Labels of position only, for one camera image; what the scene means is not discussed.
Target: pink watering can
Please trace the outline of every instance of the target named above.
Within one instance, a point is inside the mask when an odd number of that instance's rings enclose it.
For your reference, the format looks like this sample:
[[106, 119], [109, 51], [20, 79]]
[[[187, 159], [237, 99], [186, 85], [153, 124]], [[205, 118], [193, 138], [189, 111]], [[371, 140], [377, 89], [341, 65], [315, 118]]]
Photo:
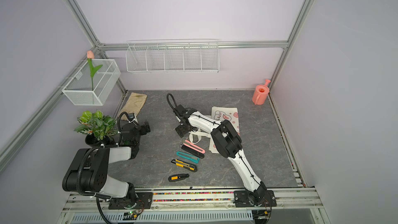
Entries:
[[258, 85], [256, 90], [254, 91], [254, 95], [251, 98], [255, 105], [262, 105], [266, 101], [267, 95], [269, 93], [269, 88], [267, 85], [270, 83], [270, 80], [266, 80], [264, 85]]

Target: white wire basket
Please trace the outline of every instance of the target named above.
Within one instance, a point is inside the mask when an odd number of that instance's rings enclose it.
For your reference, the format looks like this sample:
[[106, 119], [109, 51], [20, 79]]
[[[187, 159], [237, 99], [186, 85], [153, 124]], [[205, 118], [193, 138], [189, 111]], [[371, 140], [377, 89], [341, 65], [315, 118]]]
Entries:
[[70, 79], [62, 92], [76, 106], [102, 106], [120, 76], [120, 70], [115, 60], [92, 59], [93, 66], [102, 67], [93, 77], [91, 84], [90, 67], [88, 62]]
[[128, 41], [127, 71], [131, 73], [218, 72], [217, 40]]

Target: cartoon sheep print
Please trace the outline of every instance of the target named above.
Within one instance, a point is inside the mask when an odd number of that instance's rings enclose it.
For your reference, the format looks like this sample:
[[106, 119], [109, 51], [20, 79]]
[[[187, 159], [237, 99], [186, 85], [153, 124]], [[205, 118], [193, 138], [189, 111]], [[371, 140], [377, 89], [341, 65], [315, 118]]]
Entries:
[[223, 121], [225, 119], [231, 121], [231, 116], [227, 115], [225, 112], [216, 111], [215, 114], [214, 119], [217, 121]]

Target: white vent grille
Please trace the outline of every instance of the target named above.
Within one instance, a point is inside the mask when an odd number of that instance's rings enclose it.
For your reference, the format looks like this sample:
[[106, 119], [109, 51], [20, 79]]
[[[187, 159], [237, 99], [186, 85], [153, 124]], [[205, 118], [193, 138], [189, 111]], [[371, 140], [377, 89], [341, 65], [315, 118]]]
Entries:
[[131, 73], [218, 72], [218, 43], [129, 43], [127, 71]]
[[84, 63], [62, 89], [74, 105], [102, 106], [120, 76], [115, 60], [93, 59], [92, 63], [94, 67], [102, 64], [93, 78], [94, 90], [92, 90], [88, 62]]
[[[109, 221], [113, 223], [128, 223], [134, 220], [123, 220], [123, 212], [105, 213]], [[250, 210], [226, 210], [226, 211], [165, 211], [143, 212], [137, 222], [209, 222], [209, 221], [237, 221], [253, 220]], [[99, 213], [76, 213], [71, 224], [74, 223], [103, 223]]]

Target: watering can handle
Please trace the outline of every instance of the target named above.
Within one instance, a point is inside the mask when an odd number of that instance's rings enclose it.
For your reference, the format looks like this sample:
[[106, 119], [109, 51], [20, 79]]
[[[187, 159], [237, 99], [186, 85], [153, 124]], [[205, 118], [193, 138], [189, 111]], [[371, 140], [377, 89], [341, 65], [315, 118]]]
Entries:
[[260, 95], [257, 95], [257, 98], [256, 98], [256, 100], [254, 102], [255, 105], [257, 105], [257, 101], [258, 101], [259, 98], [260, 98]]

